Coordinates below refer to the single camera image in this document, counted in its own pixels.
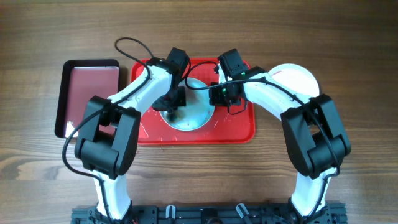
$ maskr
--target black cable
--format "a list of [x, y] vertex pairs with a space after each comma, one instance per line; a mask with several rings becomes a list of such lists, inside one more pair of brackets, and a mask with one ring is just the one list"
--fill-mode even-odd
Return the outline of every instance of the black cable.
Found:
[[104, 108], [101, 108], [101, 109], [98, 110], [98, 111], [95, 111], [93, 114], [89, 115], [89, 117], [85, 118], [85, 119], [72, 131], [72, 133], [69, 135], [69, 137], [68, 137], [67, 140], [65, 141], [65, 144], [63, 145], [63, 149], [62, 149], [62, 161], [63, 161], [63, 163], [65, 164], [65, 166], [66, 166], [70, 171], [72, 171], [72, 172], [74, 172], [74, 173], [76, 173], [76, 174], [79, 174], [79, 175], [84, 175], [84, 176], [86, 176], [86, 177], [92, 177], [92, 178], [95, 178], [96, 180], [98, 180], [99, 186], [101, 187], [101, 194], [102, 194], [102, 198], [103, 198], [104, 208], [105, 208], [106, 216], [108, 217], [109, 223], [113, 223], [113, 221], [112, 221], [112, 218], [111, 218], [111, 214], [110, 214], [110, 212], [109, 212], [108, 203], [107, 203], [107, 201], [106, 201], [105, 188], [104, 188], [104, 184], [103, 184], [104, 181], [103, 181], [100, 177], [98, 177], [97, 175], [90, 174], [90, 173], [87, 173], [87, 172], [78, 171], [78, 170], [74, 169], [74, 168], [69, 164], [69, 162], [67, 161], [67, 149], [68, 149], [68, 145], [69, 145], [70, 141], [72, 140], [73, 135], [75, 135], [75, 133], [77, 133], [77, 131], [78, 131], [79, 129], [81, 129], [87, 122], [89, 122], [91, 119], [93, 119], [95, 116], [101, 114], [102, 112], [105, 112], [105, 111], [107, 111], [107, 110], [110, 110], [110, 109], [116, 107], [119, 103], [121, 103], [121, 102], [127, 100], [130, 96], [132, 96], [132, 95], [135, 94], [140, 88], [142, 88], [142, 87], [148, 82], [148, 80], [149, 80], [149, 78], [150, 78], [150, 70], [149, 70], [149, 67], [148, 67], [145, 63], [141, 62], [141, 61], [138, 60], [137, 58], [135, 58], [135, 57], [133, 57], [133, 56], [131, 56], [131, 55], [129, 55], [129, 54], [127, 54], [127, 53], [125, 53], [125, 52], [123, 52], [122, 50], [119, 49], [119, 47], [118, 47], [118, 42], [119, 42], [120, 40], [133, 40], [133, 41], [135, 41], [135, 42], [141, 44], [145, 49], [147, 49], [147, 51], [149, 52], [149, 54], [153, 57], [152, 52], [151, 52], [151, 51], [148, 49], [148, 47], [147, 47], [145, 44], [143, 44], [141, 41], [139, 41], [139, 40], [137, 40], [137, 39], [134, 39], [134, 38], [130, 38], [130, 37], [122, 37], [122, 38], [119, 38], [119, 39], [116, 40], [115, 43], [114, 43], [114, 47], [115, 47], [115, 49], [116, 49], [118, 52], [122, 53], [123, 55], [127, 56], [128, 58], [131, 58], [131, 59], [135, 60], [137, 63], [139, 63], [139, 64], [141, 64], [141, 65], [143, 65], [143, 66], [145, 67], [145, 69], [146, 69], [147, 72], [148, 72], [148, 74], [147, 74], [147, 76], [146, 76], [146, 79], [145, 79], [139, 86], [137, 86], [137, 88], [135, 88], [132, 92], [130, 92], [129, 94], [127, 94], [126, 96], [124, 96], [124, 97], [121, 98], [120, 100], [118, 100], [118, 101], [112, 103], [112, 104], [109, 105], [109, 106], [105, 106]]
[[210, 86], [202, 87], [202, 88], [195, 88], [195, 87], [191, 87], [190, 85], [188, 85], [188, 76], [189, 76], [189, 74], [192, 72], [192, 70], [194, 70], [195, 68], [197, 68], [197, 67], [200, 66], [200, 65], [209, 64], [209, 63], [212, 63], [212, 64], [216, 65], [216, 67], [218, 66], [218, 64], [217, 64], [216, 62], [213, 62], [213, 61], [204, 61], [204, 62], [197, 63], [196, 65], [194, 65], [192, 68], [190, 68], [190, 69], [188, 70], [187, 74], [186, 74], [185, 77], [184, 77], [184, 79], [185, 79], [185, 86], [186, 86], [188, 89], [190, 89], [190, 90], [206, 90], [206, 89], [209, 89]]
[[228, 106], [227, 106], [227, 112], [228, 112], [230, 115], [234, 116], [234, 115], [240, 114], [240, 113], [242, 113], [243, 111], [245, 111], [246, 108], [248, 107], [248, 101], [247, 101], [246, 99], [243, 99], [243, 100], [244, 100], [244, 105], [243, 105], [243, 109], [242, 109], [241, 111], [238, 111], [238, 112], [235, 112], [235, 113], [231, 113], [231, 105], [228, 105]]
[[224, 85], [227, 85], [227, 84], [247, 83], [247, 82], [263, 82], [263, 79], [262, 78], [257, 78], [257, 79], [249, 79], [249, 80], [233, 80], [233, 81], [220, 83], [220, 84], [217, 84], [217, 85], [206, 86], [206, 87], [198, 87], [198, 88], [189, 86], [188, 83], [187, 83], [187, 80], [185, 80], [185, 85], [187, 86], [188, 89], [191, 89], [191, 90], [208, 90], [210, 88], [216, 88], [216, 87], [224, 86]]

